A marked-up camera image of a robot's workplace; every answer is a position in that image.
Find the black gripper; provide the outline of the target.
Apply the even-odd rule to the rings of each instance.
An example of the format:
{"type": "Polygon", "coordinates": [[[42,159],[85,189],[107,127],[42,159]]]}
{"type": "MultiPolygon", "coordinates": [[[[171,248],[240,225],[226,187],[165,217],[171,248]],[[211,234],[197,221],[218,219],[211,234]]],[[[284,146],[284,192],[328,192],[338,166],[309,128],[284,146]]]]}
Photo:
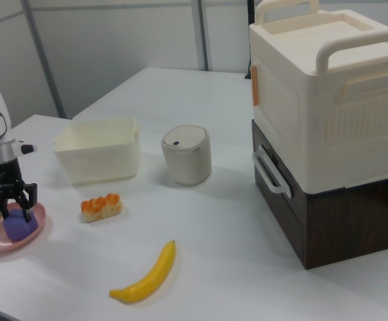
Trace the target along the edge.
{"type": "Polygon", "coordinates": [[[0,214],[4,220],[9,216],[8,199],[16,200],[25,222],[29,223],[31,208],[37,203],[37,184],[23,182],[17,159],[0,165],[0,214]]]}

